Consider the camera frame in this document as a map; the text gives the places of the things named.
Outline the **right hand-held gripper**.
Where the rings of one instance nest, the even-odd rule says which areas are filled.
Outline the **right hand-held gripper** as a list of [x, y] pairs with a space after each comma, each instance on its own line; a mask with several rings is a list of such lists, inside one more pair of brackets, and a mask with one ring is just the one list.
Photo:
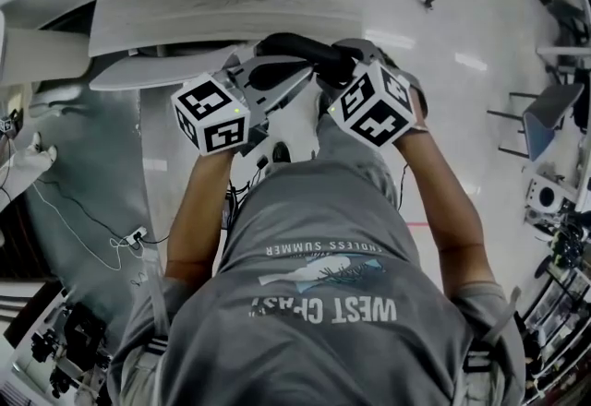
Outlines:
[[423, 133], [428, 105], [420, 83], [373, 42], [342, 39], [332, 45], [354, 61], [315, 66], [316, 81], [332, 98], [328, 116], [371, 149]]

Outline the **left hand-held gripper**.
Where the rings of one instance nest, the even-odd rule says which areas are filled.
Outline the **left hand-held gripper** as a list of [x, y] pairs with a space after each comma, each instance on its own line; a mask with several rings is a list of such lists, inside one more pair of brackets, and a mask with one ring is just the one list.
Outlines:
[[257, 124], [252, 112], [284, 107], [312, 74], [309, 61], [288, 55], [255, 56], [229, 70], [202, 73], [171, 97], [178, 128], [201, 156], [227, 149], [247, 155], [269, 136], [269, 124]]

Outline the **black glasses case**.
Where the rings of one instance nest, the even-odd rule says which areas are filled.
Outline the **black glasses case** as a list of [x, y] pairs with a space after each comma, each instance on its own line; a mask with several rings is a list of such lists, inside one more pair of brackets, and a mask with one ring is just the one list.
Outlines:
[[352, 57], [323, 42], [292, 32], [269, 35], [256, 46], [257, 56], [286, 55], [310, 62], [319, 72], [348, 77], [356, 64]]

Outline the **person's left forearm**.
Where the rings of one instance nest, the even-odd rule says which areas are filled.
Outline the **person's left forearm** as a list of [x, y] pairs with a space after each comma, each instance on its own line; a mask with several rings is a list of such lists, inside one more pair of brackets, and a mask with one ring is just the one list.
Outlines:
[[192, 288], [212, 274], [234, 155], [198, 157], [167, 241], [165, 276]]

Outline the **person's right forearm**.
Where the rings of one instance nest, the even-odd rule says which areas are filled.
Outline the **person's right forearm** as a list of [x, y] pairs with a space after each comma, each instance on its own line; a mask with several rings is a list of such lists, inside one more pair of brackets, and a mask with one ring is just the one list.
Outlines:
[[413, 173], [428, 227], [439, 252], [447, 296], [469, 283], [495, 281], [484, 246], [481, 219], [428, 132], [395, 142]]

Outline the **grey trousers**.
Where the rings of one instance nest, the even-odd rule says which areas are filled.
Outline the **grey trousers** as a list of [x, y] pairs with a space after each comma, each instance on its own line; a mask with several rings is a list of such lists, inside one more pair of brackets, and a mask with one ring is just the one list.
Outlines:
[[324, 114], [317, 125], [320, 151], [309, 163], [310, 188], [347, 206], [394, 213], [396, 187], [380, 154]]

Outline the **black waist device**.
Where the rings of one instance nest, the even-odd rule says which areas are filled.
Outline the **black waist device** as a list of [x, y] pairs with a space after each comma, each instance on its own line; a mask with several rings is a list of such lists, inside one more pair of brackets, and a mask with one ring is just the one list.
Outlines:
[[227, 190], [223, 205], [222, 229], [229, 231], [232, 228], [237, 212], [239, 211], [239, 199], [235, 191]]

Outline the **blue chair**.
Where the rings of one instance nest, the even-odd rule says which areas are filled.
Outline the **blue chair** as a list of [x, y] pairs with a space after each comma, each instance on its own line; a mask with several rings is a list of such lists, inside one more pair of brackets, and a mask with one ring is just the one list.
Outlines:
[[526, 152], [502, 146], [498, 146], [498, 151], [535, 162], [549, 147], [562, 118], [574, 107], [583, 91], [583, 84], [573, 83], [548, 86], [538, 95], [511, 92], [511, 98], [531, 101], [520, 115], [493, 110], [487, 110], [487, 114], [519, 122], [525, 136]]

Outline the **white rounded counter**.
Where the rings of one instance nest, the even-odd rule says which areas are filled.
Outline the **white rounded counter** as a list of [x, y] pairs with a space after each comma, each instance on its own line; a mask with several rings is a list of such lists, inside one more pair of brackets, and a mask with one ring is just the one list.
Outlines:
[[40, 29], [18, 28], [0, 9], [0, 87], [79, 78], [90, 67], [90, 5]]

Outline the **white round-holed device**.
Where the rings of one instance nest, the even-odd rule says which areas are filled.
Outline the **white round-holed device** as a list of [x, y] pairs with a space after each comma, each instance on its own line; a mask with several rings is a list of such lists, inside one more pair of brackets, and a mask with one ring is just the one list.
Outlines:
[[535, 173], [525, 194], [525, 204], [542, 214], [560, 213], [564, 207], [573, 209], [576, 191], [558, 174]]

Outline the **grey printed t-shirt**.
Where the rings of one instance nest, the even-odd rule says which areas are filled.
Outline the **grey printed t-shirt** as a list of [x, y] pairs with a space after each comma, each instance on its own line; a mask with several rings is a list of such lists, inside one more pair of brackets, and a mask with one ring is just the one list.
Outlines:
[[525, 354], [494, 282], [449, 297], [396, 210], [310, 188], [309, 163], [248, 196], [218, 273], [140, 290], [108, 374], [115, 406], [520, 406]]

